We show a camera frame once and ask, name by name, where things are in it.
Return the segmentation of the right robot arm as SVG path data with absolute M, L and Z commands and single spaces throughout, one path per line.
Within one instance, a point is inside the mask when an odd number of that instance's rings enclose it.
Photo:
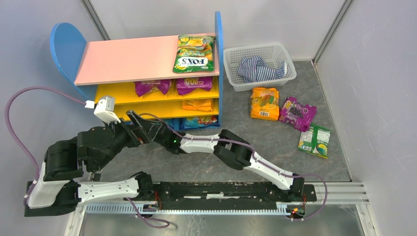
M 272 182 L 290 201 L 303 196 L 304 178 L 261 157 L 244 139 L 223 129 L 219 134 L 196 136 L 179 133 L 160 120 L 143 120 L 150 139 L 173 154 L 211 153 L 234 170 L 248 170 Z

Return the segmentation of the purple 100 candy bag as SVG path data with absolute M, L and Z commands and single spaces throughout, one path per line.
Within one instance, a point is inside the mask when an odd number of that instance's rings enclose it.
M 163 95 L 166 95 L 172 87 L 172 80 L 150 80 L 135 82 L 135 92 L 138 97 L 145 94 L 155 93 L 160 91 Z

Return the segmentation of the blue Blendy candy bag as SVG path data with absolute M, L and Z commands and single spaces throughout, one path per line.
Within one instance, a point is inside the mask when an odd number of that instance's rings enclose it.
M 163 119 L 163 121 L 176 131 L 180 128 L 180 118 L 167 118 Z

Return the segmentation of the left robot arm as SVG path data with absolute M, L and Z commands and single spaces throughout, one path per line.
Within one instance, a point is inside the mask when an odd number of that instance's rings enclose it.
M 58 141 L 48 147 L 40 178 L 29 193 L 25 217 L 60 216 L 77 207 L 103 200 L 148 200 L 154 194 L 151 176 L 138 172 L 116 182 L 76 182 L 84 171 L 97 173 L 124 148 L 135 148 L 151 142 L 155 125 L 127 112 L 132 124 L 110 122 L 93 127 L 70 140 Z

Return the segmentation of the purple grape candy bag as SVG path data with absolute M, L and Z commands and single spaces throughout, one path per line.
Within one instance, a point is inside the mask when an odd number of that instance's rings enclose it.
M 296 98 L 288 96 L 282 105 L 278 120 L 294 129 L 305 132 L 316 115 L 317 107 L 303 104 Z

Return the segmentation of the orange mango candy bag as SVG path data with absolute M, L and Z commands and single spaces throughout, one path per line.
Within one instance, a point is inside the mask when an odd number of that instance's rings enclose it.
M 261 120 L 278 121 L 279 92 L 275 88 L 256 87 L 252 89 L 250 117 Z

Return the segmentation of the green Fox's candy bag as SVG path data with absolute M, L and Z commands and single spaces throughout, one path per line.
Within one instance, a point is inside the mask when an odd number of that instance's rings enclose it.
M 174 73 L 211 72 L 214 70 L 215 36 L 179 35 Z

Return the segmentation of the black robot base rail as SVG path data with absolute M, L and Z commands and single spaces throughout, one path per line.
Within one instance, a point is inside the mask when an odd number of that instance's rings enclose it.
M 314 185 L 280 190 L 271 182 L 157 182 L 155 193 L 87 205 L 92 213 L 289 215 L 295 207 L 316 202 Z

